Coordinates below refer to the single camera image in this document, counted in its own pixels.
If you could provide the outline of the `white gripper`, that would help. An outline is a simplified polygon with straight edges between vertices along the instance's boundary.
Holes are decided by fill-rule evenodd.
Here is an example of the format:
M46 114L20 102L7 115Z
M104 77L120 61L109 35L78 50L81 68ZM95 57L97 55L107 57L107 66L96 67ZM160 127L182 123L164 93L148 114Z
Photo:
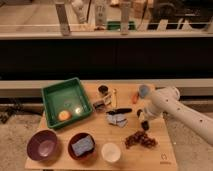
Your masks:
M144 131L149 130L149 122L151 120L154 120L158 118L160 115L160 112L158 110L154 110L148 107L145 107L143 109L139 109L137 111L137 117L139 122L141 123L141 126Z

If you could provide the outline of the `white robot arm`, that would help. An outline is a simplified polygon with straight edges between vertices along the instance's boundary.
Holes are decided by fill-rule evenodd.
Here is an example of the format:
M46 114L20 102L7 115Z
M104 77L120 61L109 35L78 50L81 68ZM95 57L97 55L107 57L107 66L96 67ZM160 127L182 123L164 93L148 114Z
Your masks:
M213 146L213 118L182 104L176 87L148 91L145 97L149 100L148 104L137 111L138 120L144 130L149 129L151 120L167 112Z

